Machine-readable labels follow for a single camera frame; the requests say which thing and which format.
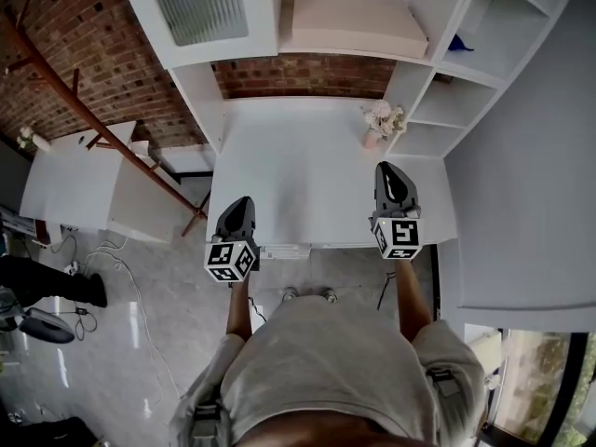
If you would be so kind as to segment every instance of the flower vase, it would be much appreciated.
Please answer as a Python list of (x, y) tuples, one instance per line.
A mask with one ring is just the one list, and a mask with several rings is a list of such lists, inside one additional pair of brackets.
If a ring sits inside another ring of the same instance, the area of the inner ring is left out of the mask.
[(364, 145), (365, 149), (374, 149), (379, 141), (379, 138), (380, 135), (377, 132), (369, 129), (366, 131), (366, 134), (364, 134), (364, 141), (362, 142), (362, 145)]
[(37, 134), (34, 134), (33, 142), (37, 147), (39, 147), (45, 153), (49, 152), (49, 150), (52, 148), (52, 146), (49, 144), (48, 141), (46, 141), (44, 138), (42, 138), (41, 136), (39, 136)]

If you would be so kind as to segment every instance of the white table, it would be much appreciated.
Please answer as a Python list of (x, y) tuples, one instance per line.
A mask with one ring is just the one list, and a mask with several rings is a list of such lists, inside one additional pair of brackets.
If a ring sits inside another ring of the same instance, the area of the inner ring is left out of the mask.
[[(264, 98), (228, 102), (213, 175), (207, 236), (230, 203), (250, 196), (259, 245), (373, 247), (374, 170), (381, 151), (362, 147), (361, 100)], [(388, 159), (416, 184), (425, 244), (457, 237), (442, 159)]]
[[(108, 126), (129, 144), (136, 122)], [(35, 155), (25, 186), (20, 215), (84, 230), (110, 229), (144, 241), (171, 241), (181, 205), (118, 151), (87, 144), (95, 130), (77, 132), (51, 142)], [(153, 165), (151, 159), (144, 160)], [(162, 169), (156, 174), (177, 190)]]

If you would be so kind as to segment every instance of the forearm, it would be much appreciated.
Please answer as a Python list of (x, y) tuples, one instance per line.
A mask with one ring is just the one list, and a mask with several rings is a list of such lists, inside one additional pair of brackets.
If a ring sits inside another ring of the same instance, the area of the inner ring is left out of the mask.
[(244, 341), (252, 336), (251, 312), (249, 310), (249, 277), (232, 284), (230, 311), (227, 317), (226, 334), (237, 334)]
[(420, 292), (420, 285), (412, 264), (397, 261), (395, 273), (398, 288), (400, 330), (401, 334), (409, 342), (412, 342), (420, 330), (432, 323), (432, 315), (422, 292)]

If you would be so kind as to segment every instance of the brick wall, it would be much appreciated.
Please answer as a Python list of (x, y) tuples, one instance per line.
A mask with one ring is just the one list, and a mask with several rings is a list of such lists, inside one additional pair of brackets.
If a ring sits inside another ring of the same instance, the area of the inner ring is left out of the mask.
[(225, 98), (347, 96), (380, 99), (395, 62), (301, 53), (219, 61), (212, 67)]
[[(25, 0), (1, 1), (17, 13)], [(69, 86), (73, 69), (80, 69), (79, 97), (105, 124), (139, 120), (135, 137), (155, 146), (204, 141), (128, 0), (32, 0), (24, 27)], [(0, 32), (0, 66), (21, 56)], [(27, 82), (33, 77), (27, 66), (0, 79), (4, 135), (14, 141), (23, 125), (48, 139), (88, 129), (51, 88)]]

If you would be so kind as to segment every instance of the shoe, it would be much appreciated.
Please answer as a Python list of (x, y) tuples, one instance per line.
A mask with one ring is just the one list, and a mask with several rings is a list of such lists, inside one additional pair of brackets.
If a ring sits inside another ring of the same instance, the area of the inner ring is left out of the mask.
[(300, 296), (298, 291), (295, 288), (289, 287), (283, 292), (283, 296), (281, 297), (281, 303), (287, 302), (288, 300), (292, 300), (294, 298), (298, 298)]
[(323, 293), (323, 298), (325, 298), (325, 300), (327, 300), (329, 303), (337, 303), (337, 295), (335, 294), (335, 291), (331, 288), (328, 288)]
[(102, 277), (100, 277), (97, 273), (94, 273), (89, 278), (89, 282), (91, 294), (89, 296), (88, 303), (91, 303), (94, 306), (98, 306), (99, 308), (107, 307), (108, 298), (105, 294), (105, 287), (103, 286)]

